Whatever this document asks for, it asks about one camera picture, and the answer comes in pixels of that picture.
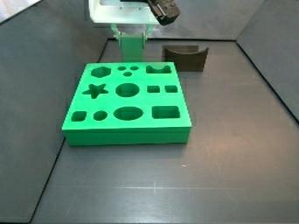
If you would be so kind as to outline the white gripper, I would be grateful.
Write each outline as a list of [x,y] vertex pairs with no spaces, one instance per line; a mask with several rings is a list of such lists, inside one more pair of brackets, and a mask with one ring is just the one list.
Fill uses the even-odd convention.
[[110,30],[116,39],[121,31],[116,24],[145,25],[144,39],[148,39],[157,20],[142,2],[121,2],[120,0],[88,0],[88,12],[94,23],[110,24]]

